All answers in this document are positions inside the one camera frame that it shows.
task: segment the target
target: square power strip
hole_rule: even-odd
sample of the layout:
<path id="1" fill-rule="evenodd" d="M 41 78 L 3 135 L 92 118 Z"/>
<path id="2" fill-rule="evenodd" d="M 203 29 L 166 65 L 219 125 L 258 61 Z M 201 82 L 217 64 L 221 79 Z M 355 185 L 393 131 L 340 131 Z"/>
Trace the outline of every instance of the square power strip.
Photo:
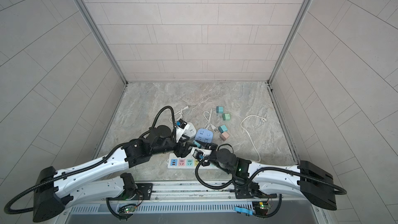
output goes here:
<path id="1" fill-rule="evenodd" d="M 199 161 L 188 154 L 185 158 L 177 157 L 174 153 L 170 153 L 169 159 L 167 159 L 167 168 L 169 169 L 195 169 Z M 199 169 L 218 169 L 213 164 L 209 166 L 201 166 Z"/>

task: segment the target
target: blue clip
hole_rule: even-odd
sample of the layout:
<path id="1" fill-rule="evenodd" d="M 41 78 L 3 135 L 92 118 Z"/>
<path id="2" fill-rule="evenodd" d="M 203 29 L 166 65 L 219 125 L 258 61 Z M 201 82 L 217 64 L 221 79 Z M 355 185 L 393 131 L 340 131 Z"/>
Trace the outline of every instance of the blue clip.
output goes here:
<path id="1" fill-rule="evenodd" d="M 245 213 L 246 215 L 253 215 L 253 211 L 249 210 L 247 208 L 240 208 L 240 207 L 235 207 L 235 211 L 238 213 Z"/>

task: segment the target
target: marble floor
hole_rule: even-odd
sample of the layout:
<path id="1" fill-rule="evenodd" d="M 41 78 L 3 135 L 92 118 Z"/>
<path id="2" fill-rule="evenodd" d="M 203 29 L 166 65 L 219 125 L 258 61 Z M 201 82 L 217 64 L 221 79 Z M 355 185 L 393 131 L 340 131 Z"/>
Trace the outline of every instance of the marble floor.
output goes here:
<path id="1" fill-rule="evenodd" d="M 251 114 L 265 116 L 265 123 L 256 117 L 249 117 L 243 123 L 261 155 L 261 163 L 294 164 L 264 82 L 130 83 L 99 155 L 107 154 L 119 143 L 139 137 L 151 126 L 157 112 L 167 105 L 172 106 L 175 112 L 189 106 L 183 111 L 183 120 L 192 122 L 197 130 L 206 124 L 203 112 L 212 109 L 211 123 L 216 127 L 225 124 L 230 134 L 223 142 L 220 133 L 215 132 L 213 142 L 229 143 L 236 156 L 252 160 L 258 160 L 258 156 L 240 122 Z M 223 121 L 222 115 L 215 111 L 216 106 L 223 106 L 224 112 L 231 114 L 231 120 Z M 170 116 L 169 110 L 164 111 L 157 125 L 172 127 Z M 132 173 L 136 181 L 195 179 L 193 169 L 168 169 L 168 157 L 169 154 L 154 155 L 149 162 L 126 172 Z M 229 179 L 231 176 L 218 169 L 205 169 L 201 171 L 201 177 Z"/>

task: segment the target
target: white power cord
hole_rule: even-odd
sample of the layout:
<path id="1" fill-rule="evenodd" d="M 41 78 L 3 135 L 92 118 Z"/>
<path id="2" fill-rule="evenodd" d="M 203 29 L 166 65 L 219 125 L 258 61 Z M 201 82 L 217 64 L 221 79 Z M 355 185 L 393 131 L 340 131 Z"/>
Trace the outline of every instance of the white power cord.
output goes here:
<path id="1" fill-rule="evenodd" d="M 253 145 L 254 150 L 257 152 L 258 160 L 254 160 L 254 161 L 259 163 L 259 162 L 261 161 L 260 153 L 257 151 L 257 149 L 256 149 L 256 147 L 255 147 L 255 145 L 254 145 L 254 143 L 253 143 L 253 140 L 251 139 L 251 136 L 250 136 L 249 132 L 242 126 L 242 123 L 243 123 L 248 117 L 252 117 L 252 116 L 257 117 L 257 118 L 260 118 L 262 122 L 266 122 L 267 119 L 266 119 L 265 117 L 257 116 L 257 115 L 253 115 L 253 114 L 252 114 L 252 115 L 249 115 L 249 116 L 247 116 L 246 118 L 244 118 L 244 119 L 242 120 L 242 122 L 240 123 L 240 127 L 242 127 L 242 129 L 245 130 L 245 131 L 247 132 L 247 134 L 249 135 L 251 144 Z"/>
<path id="2" fill-rule="evenodd" d="M 207 120 L 207 123 L 205 124 L 205 127 L 203 127 L 203 128 L 208 130 L 208 128 L 211 127 L 211 129 L 214 131 L 214 129 L 216 129 L 216 127 L 210 122 L 211 112 L 212 112 L 212 110 L 210 110 L 210 112 L 208 112 L 208 111 L 203 112 L 203 117 L 205 117 L 205 119 Z"/>
<path id="3" fill-rule="evenodd" d="M 178 116 L 179 116 L 180 118 L 182 118 L 182 111 L 187 110 L 188 108 L 189 108 L 188 106 L 186 106 L 186 107 L 184 107 L 184 108 L 181 108 L 181 110 L 178 111 L 178 112 L 176 112 L 174 115 L 177 115 L 177 114 L 178 114 Z"/>

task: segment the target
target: tiled wall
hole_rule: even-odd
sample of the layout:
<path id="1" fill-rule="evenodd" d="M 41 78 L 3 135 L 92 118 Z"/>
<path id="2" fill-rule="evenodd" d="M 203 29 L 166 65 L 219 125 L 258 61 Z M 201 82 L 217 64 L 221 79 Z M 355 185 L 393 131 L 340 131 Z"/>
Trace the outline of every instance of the tiled wall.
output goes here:
<path id="1" fill-rule="evenodd" d="M 268 80 L 303 0 L 84 0 L 128 81 Z"/>
<path id="2" fill-rule="evenodd" d="M 398 0 L 313 0 L 272 84 L 342 223 L 398 221 Z"/>
<path id="3" fill-rule="evenodd" d="M 122 88 L 72 0 L 0 0 L 0 209 L 42 169 L 91 160 Z"/>

